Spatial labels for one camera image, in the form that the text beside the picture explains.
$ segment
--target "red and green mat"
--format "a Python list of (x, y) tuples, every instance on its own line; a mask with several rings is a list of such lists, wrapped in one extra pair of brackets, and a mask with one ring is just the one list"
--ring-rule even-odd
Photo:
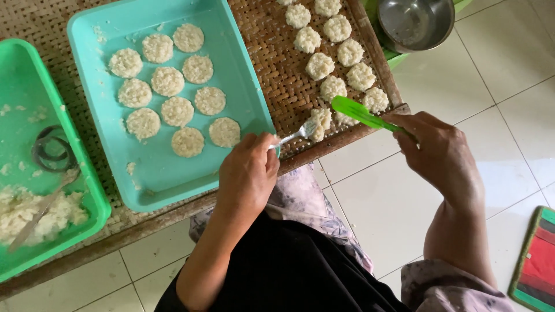
[(555, 312), (555, 211), (534, 212), (509, 296), (534, 311)]

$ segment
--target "patterned pants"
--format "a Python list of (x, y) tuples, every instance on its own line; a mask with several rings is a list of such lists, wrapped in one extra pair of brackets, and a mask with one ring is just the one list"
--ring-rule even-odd
[[(354, 233), (335, 214), (313, 171), (314, 165), (310, 163), (279, 177), (264, 210), (274, 220), (303, 223), (343, 245), (347, 253), (372, 274), (372, 260), (362, 251)], [(199, 241), (213, 209), (191, 217), (189, 236), (194, 242)]]

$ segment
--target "finger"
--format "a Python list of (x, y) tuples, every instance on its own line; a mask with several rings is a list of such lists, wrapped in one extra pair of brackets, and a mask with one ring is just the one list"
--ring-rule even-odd
[(411, 139), (408, 135), (403, 132), (394, 132), (393, 137), (399, 143), (399, 147), (401, 148), (401, 152), (407, 157), (407, 162), (409, 158), (411, 160), (416, 159), (418, 157), (418, 145)]
[(431, 127), (429, 124), (415, 118), (413, 115), (385, 115), (383, 119), (399, 127), (403, 127), (407, 132), (414, 135), (420, 142), (424, 134)]
[(253, 144), (253, 148), (260, 152), (266, 153), (270, 148), (270, 145), (278, 142), (278, 139), (273, 134), (268, 132), (262, 132)]
[(254, 142), (256, 142), (256, 139), (257, 139), (256, 134), (248, 133), (245, 135), (243, 140), (241, 140), (241, 142), (239, 142), (239, 144), (235, 146), (235, 148), (249, 149), (253, 146)]
[(276, 154), (276, 150), (269, 149), (267, 151), (267, 154), (268, 161), (266, 162), (266, 172), (268, 173), (269, 177), (277, 177), (280, 163), (278, 155)]
[(448, 129), (453, 127), (452, 125), (437, 119), (434, 115), (428, 112), (418, 112), (414, 116), (434, 127), (438, 127), (442, 129)]

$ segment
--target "metal bowl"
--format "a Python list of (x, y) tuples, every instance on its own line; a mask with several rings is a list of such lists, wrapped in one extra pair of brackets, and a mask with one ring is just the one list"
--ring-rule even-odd
[(453, 0), (378, 0), (383, 44), (399, 53), (439, 46), (453, 30)]

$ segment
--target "person's right hand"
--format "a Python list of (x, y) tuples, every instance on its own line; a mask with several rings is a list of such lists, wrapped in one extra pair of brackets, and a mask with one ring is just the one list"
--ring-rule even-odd
[(387, 115), (384, 120), (416, 137), (418, 144), (403, 132), (393, 133), (408, 166), (439, 190), (452, 207), (476, 207), (476, 201), (483, 207), (482, 178), (462, 131), (426, 112)]

